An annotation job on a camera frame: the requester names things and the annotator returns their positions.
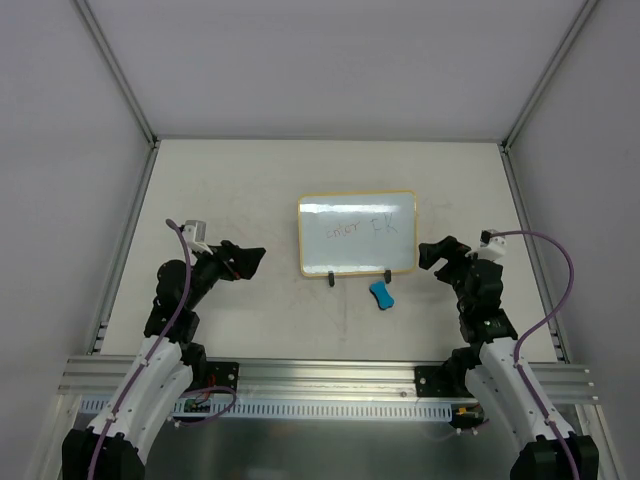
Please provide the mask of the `blue whiteboard eraser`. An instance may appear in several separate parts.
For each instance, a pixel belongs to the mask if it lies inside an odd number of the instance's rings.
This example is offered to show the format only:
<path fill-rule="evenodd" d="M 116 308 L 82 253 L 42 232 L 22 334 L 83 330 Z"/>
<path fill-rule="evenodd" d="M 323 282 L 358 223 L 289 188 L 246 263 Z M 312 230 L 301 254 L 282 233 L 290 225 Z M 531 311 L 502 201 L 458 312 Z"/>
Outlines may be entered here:
<path fill-rule="evenodd" d="M 381 311 L 388 310 L 394 306 L 395 300 L 389 293 L 387 283 L 384 280 L 372 283 L 369 286 L 369 292 L 375 298 L 377 306 Z"/>

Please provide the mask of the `yellow framed whiteboard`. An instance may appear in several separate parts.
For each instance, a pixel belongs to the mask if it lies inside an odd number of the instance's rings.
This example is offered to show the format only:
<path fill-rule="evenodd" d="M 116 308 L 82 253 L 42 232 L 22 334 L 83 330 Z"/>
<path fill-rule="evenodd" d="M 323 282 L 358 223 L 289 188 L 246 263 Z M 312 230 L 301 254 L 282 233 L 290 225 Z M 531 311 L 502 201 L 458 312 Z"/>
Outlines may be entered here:
<path fill-rule="evenodd" d="M 306 277 L 398 274 L 417 264 L 417 198 L 411 190 L 303 195 L 298 200 Z"/>

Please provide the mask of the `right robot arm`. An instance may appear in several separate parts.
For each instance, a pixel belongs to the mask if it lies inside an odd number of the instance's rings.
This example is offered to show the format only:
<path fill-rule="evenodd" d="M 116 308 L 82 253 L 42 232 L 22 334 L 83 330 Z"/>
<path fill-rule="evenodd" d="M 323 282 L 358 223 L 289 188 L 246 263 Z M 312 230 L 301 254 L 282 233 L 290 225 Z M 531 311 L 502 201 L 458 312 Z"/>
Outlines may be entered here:
<path fill-rule="evenodd" d="M 512 479 L 595 479 L 596 443 L 578 434 L 543 391 L 522 354 L 524 339 L 502 307 L 503 267 L 498 260 L 505 250 L 503 234 L 491 231 L 482 232 L 476 249 L 452 236 L 420 244 L 420 268 L 444 263 L 435 277 L 456 295 L 467 345 L 418 380 L 416 391 L 422 394 L 430 387 L 475 398 L 484 422 L 497 428 L 510 448 Z"/>

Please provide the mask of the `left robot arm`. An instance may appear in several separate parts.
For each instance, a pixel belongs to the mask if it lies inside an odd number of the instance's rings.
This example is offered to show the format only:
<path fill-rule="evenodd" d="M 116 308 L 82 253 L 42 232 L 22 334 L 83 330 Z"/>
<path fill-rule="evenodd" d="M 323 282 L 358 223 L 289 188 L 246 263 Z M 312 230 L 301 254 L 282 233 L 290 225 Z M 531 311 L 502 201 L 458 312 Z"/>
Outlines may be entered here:
<path fill-rule="evenodd" d="M 203 345 L 194 342 L 198 303 L 218 281 L 249 280 L 266 254 L 263 247 L 184 244 L 184 259 L 157 272 L 156 296 L 139 352 L 107 404 L 83 430 L 62 444 L 65 479 L 142 479 L 163 424 L 182 394 L 233 395 L 213 379 Z"/>

